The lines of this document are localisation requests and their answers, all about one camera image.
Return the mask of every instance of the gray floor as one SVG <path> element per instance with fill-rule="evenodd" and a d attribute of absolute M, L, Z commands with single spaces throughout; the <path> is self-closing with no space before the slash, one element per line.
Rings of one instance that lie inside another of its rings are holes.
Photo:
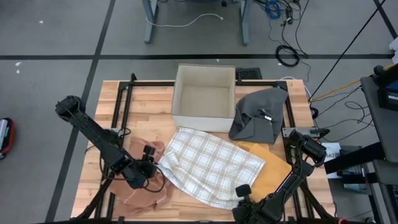
<path fill-rule="evenodd" d="M 0 56 L 94 55 L 108 6 L 109 0 L 0 0 Z M 252 9 L 251 43 L 247 47 L 241 45 L 238 4 L 222 8 L 219 2 L 169 0 L 160 2 L 159 8 L 159 24 L 186 24 L 202 13 L 217 13 L 224 20 L 203 17 L 183 29 L 156 28 L 152 44 L 146 45 L 141 1 L 116 0 L 101 54 L 273 54 L 278 46 L 268 39 L 269 20 L 257 5 Z M 298 31 L 300 45 L 308 54 L 339 55 L 375 8 L 373 0 L 311 0 Z M 398 2 L 387 0 L 384 9 L 398 30 Z M 280 21 L 272 21 L 271 25 L 271 37 L 280 39 Z M 291 44 L 296 25 L 297 22 L 285 30 Z M 391 41 L 382 17 L 376 14 L 348 54 L 390 54 Z M 313 92 L 335 60 L 305 62 L 312 67 L 305 84 Z M 17 128 L 13 151 L 0 162 L 1 223 L 44 221 L 71 133 L 71 126 L 55 114 L 55 104 L 67 95 L 83 93 L 91 63 L 91 60 L 0 60 L 0 117 L 14 119 Z M 88 98 L 88 114 L 94 115 L 103 80 L 127 80 L 132 72 L 141 80 L 174 79 L 179 63 L 260 67 L 263 78 L 267 79 L 292 76 L 306 80 L 308 71 L 302 63 L 287 68 L 278 65 L 275 59 L 100 60 Z M 391 63 L 389 59 L 342 60 L 317 95 L 369 75 L 376 65 Z M 319 117 L 319 126 L 346 119 L 343 111 L 350 118 L 360 118 L 362 112 L 347 109 L 345 101 L 366 105 L 363 94 L 357 91 Z M 333 102 L 334 99 L 329 99 L 313 106 L 323 111 Z M 339 139 L 364 126 L 355 121 L 343 123 L 331 128 L 328 139 Z M 341 143 L 365 146 L 376 141 L 376 132 L 369 127 Z M 79 136 L 56 220 L 70 216 L 86 144 L 87 140 Z M 366 195 L 343 189 L 338 180 L 331 181 L 330 186 L 338 216 L 353 217 L 370 209 Z M 371 212 L 354 220 L 369 216 Z"/>

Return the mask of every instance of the blue cable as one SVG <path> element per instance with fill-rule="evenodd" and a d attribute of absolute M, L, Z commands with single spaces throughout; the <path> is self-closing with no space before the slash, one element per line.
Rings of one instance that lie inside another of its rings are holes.
<path fill-rule="evenodd" d="M 269 19 L 279 19 L 282 15 L 282 9 L 280 8 L 279 2 L 276 0 L 268 0 L 266 2 L 255 1 L 261 6 L 261 9 L 264 10 Z"/>

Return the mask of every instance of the white cable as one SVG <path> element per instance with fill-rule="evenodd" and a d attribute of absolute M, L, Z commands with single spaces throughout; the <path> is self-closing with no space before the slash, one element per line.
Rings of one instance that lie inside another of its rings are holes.
<path fill-rule="evenodd" d="M 291 79 L 293 79 L 293 80 L 296 80 L 295 78 L 293 78 L 293 77 L 283 77 L 283 78 L 281 78 L 281 80 L 285 80 L 285 79 L 287 79 L 287 78 L 291 78 Z M 308 90 L 308 88 L 304 85 L 304 88 L 305 88 L 305 91 L 307 91 L 307 93 L 308 93 L 308 95 L 310 96 L 310 98 L 312 97 L 312 95 L 311 95 L 311 93 L 310 93 L 310 90 Z"/>
<path fill-rule="evenodd" d="M 216 16 L 216 17 L 219 17 L 219 19 L 221 19 L 221 20 L 224 19 L 224 18 L 222 18 L 221 16 L 219 16 L 219 15 L 217 15 L 217 14 L 207 13 L 207 14 L 202 14 L 202 15 L 198 16 L 196 19 L 194 19 L 192 22 L 190 22 L 190 23 L 188 23 L 188 24 L 186 24 L 186 25 L 179 25 L 179 26 L 175 26 L 175 25 L 157 25 L 157 24 L 153 24 L 153 23 L 149 22 L 148 17 L 147 17 L 146 19 L 147 19 L 147 22 L 148 22 L 149 24 L 151 24 L 151 25 L 153 25 L 153 26 L 157 26 L 157 27 L 187 27 L 187 26 L 193 24 L 195 21 L 197 21 L 197 20 L 198 20 L 199 18 L 201 18 L 202 16 Z"/>

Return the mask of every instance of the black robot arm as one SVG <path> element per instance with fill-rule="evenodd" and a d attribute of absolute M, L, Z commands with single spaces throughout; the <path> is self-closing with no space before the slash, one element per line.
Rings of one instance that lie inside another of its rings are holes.
<path fill-rule="evenodd" d="M 236 189 L 238 196 L 245 196 L 245 199 L 239 203 L 238 207 L 232 210 L 236 223 L 277 223 L 284 214 L 284 205 L 286 201 L 288 201 L 293 192 L 299 187 L 305 187 L 303 185 L 305 178 L 312 174 L 314 167 L 321 166 L 325 161 L 326 148 L 314 141 L 310 136 L 302 135 L 296 130 L 293 130 L 288 140 L 289 147 L 295 149 L 296 155 L 296 161 L 292 167 L 292 171 L 290 171 L 289 175 L 274 193 L 267 195 L 259 203 L 252 203 L 249 200 L 248 194 L 250 194 L 250 187 L 248 185 L 238 187 Z M 303 160 L 302 153 L 311 157 L 315 165 L 310 165 L 306 160 Z M 327 214 L 308 188 L 305 188 L 303 191 L 306 195 L 309 195 L 311 203 L 322 218 L 332 217 Z"/>
<path fill-rule="evenodd" d="M 133 189 L 145 187 L 146 180 L 153 177 L 154 148 L 146 146 L 143 159 L 137 160 L 121 147 L 121 139 L 114 131 L 103 129 L 85 113 L 85 106 L 77 96 L 67 96 L 56 105 L 55 112 L 63 120 L 83 133 L 101 152 L 106 166 L 116 175 L 122 174 Z"/>

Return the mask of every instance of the wooden table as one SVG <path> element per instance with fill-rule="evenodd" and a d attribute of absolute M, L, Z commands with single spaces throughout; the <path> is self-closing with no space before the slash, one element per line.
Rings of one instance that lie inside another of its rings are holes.
<path fill-rule="evenodd" d="M 95 113 L 95 121 L 103 128 L 111 126 L 118 86 L 121 81 L 104 81 L 99 96 L 99 102 Z M 288 80 L 289 97 L 292 105 L 293 116 L 296 127 L 312 127 L 313 121 L 308 107 L 304 85 L 301 80 Z M 236 86 L 236 101 L 248 93 L 263 90 L 269 86 Z M 121 109 L 119 112 L 118 127 L 121 125 L 121 117 L 124 110 L 125 94 L 122 97 Z M 148 141 L 163 141 L 165 145 L 171 140 L 176 127 L 171 117 L 171 102 L 173 97 L 172 86 L 134 86 L 132 91 L 132 102 L 129 109 L 127 127 L 132 133 L 125 138 L 124 147 L 129 148 L 130 136 L 137 136 Z M 227 141 L 228 133 L 214 133 L 214 135 Z M 284 146 L 281 135 L 270 150 L 275 155 L 285 159 Z M 90 203 L 97 192 L 101 173 L 99 167 L 99 151 L 91 149 L 86 153 L 83 170 L 81 171 L 80 182 L 76 193 L 75 204 L 72 210 L 72 217 L 80 214 Z M 307 178 L 309 189 L 318 199 L 321 205 L 330 213 L 334 214 L 335 208 L 331 197 L 326 172 L 323 167 L 315 168 L 313 174 Z M 303 216 L 307 216 L 303 194 L 298 190 L 300 206 Z M 104 201 L 103 217 L 105 217 L 108 199 Z M 175 189 L 172 201 L 156 212 L 149 212 L 139 217 L 131 217 L 129 214 L 118 212 L 119 200 L 116 198 L 113 218 L 125 216 L 126 221 L 130 220 L 157 220 L 157 221 L 233 221 L 230 210 L 213 208 L 205 205 L 193 197 Z M 287 216 L 295 216 L 292 199 L 285 204 Z"/>

